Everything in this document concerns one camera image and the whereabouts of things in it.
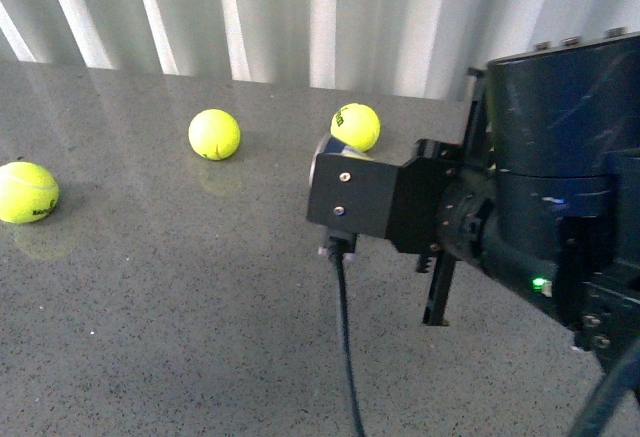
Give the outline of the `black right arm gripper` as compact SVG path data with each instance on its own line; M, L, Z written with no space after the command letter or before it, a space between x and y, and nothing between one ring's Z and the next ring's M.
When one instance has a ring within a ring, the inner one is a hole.
M486 222L494 211L491 179L491 125L486 104L486 75L470 68L467 120L459 143L422 138L402 165L400 202L403 236L395 243L402 253L416 254L417 273L431 273L422 323L443 326L456 262L480 261Z

